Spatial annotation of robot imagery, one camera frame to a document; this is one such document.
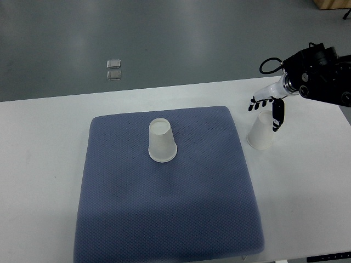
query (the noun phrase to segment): translucent plastic cup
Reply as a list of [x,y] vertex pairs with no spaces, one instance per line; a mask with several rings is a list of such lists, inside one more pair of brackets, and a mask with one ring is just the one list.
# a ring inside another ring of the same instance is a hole
[[177,154],[171,124],[163,118],[154,119],[149,126],[149,155],[159,163],[172,160]]
[[274,132],[273,117],[271,111],[262,111],[254,122],[246,139],[255,149],[265,150],[270,147]]

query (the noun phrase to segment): plastic cup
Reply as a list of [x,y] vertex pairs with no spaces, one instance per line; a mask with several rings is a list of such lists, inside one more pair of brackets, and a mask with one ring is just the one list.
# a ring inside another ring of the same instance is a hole
[[272,111],[262,111],[246,136],[248,143],[258,150],[269,148],[274,135],[272,127]]
[[163,118],[154,119],[149,125],[149,155],[159,163],[172,160],[177,154],[171,124]]

